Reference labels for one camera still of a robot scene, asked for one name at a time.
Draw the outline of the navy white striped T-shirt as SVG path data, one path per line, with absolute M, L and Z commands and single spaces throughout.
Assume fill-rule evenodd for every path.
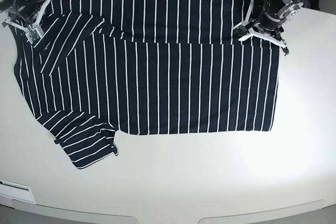
M 77 169 L 133 135 L 271 130 L 279 48 L 238 40 L 251 0 L 51 0 L 14 75 Z

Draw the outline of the white label sticker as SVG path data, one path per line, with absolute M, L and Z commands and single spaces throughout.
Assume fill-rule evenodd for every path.
M 13 200 L 35 204 L 32 190 L 29 186 L 1 180 L 0 194 Z

